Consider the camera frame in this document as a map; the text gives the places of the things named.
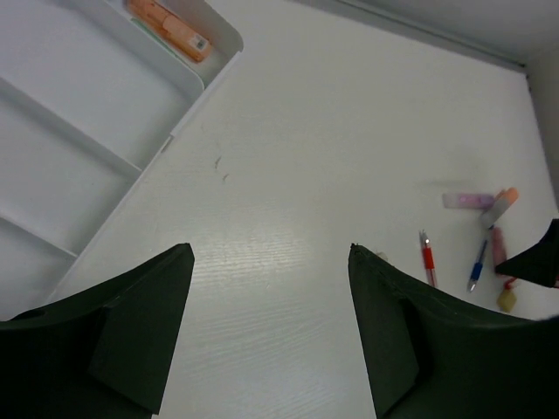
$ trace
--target red pen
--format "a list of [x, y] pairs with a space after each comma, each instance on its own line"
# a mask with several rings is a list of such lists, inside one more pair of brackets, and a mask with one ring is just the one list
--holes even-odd
[[421, 241], [421, 253], [423, 254], [423, 262], [427, 271], [427, 281], [429, 285], [437, 288], [437, 275], [435, 275], [435, 262], [431, 251], [431, 241], [427, 237], [425, 230], [419, 231], [419, 240]]

